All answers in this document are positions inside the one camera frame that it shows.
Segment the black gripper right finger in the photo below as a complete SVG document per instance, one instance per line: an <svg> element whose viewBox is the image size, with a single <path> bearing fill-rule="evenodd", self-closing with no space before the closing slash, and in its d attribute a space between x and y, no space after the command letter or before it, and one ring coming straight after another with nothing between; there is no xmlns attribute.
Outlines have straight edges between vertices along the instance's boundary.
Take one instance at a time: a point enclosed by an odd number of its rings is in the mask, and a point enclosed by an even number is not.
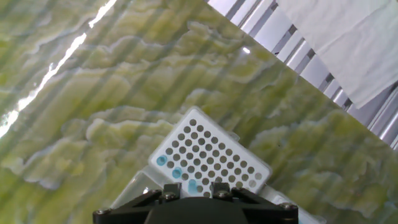
<svg viewBox="0 0 398 224"><path fill-rule="evenodd" d="M232 205L237 209L233 215L243 215L247 223L299 223L299 207L296 204L272 203L243 187L231 188L226 182L212 182L211 196Z"/></svg>

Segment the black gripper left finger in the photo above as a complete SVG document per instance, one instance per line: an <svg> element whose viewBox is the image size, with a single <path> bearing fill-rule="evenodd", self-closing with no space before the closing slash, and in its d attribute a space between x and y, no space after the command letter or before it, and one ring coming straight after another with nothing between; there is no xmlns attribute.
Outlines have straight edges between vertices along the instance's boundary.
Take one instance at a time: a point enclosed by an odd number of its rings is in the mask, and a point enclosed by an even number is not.
<svg viewBox="0 0 398 224"><path fill-rule="evenodd" d="M181 191L181 183L165 184L162 190L150 190L119 207L94 211L93 223L143 224L156 206L181 199Z"/></svg>

